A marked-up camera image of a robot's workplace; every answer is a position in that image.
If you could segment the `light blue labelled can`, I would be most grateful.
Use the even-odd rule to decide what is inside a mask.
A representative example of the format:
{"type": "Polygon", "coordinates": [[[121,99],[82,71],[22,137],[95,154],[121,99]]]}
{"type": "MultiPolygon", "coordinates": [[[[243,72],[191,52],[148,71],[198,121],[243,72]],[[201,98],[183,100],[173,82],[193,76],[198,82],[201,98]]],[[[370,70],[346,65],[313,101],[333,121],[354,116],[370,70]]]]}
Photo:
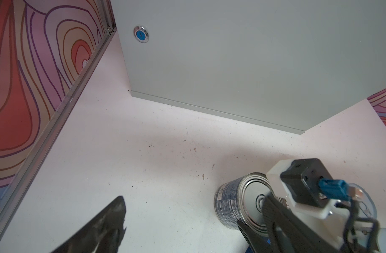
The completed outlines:
{"type": "Polygon", "coordinates": [[[268,175],[253,172],[218,188],[214,197],[215,213],[227,228],[237,230],[237,222],[240,220],[255,234],[267,238],[263,204],[269,194],[290,210],[286,199],[275,195],[268,175]]]}

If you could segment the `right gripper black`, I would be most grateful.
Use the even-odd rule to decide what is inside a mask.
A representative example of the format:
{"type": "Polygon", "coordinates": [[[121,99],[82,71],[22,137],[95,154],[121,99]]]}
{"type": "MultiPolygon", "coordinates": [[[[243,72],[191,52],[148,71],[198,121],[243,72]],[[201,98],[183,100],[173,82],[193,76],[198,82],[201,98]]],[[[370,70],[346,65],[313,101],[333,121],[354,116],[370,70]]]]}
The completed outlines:
{"type": "Polygon", "coordinates": [[[263,204],[264,219],[270,243],[242,221],[237,225],[254,253],[346,253],[330,245],[287,210],[273,195],[263,204]]]}

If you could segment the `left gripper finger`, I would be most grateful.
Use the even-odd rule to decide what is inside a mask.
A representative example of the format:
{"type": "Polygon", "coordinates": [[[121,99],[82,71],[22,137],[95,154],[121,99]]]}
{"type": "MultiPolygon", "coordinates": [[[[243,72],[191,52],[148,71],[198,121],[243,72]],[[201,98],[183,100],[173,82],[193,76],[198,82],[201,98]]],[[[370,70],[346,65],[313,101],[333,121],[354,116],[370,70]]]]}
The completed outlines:
{"type": "Polygon", "coordinates": [[[125,216],[125,200],[118,196],[54,252],[117,253],[126,233],[125,216]]]}

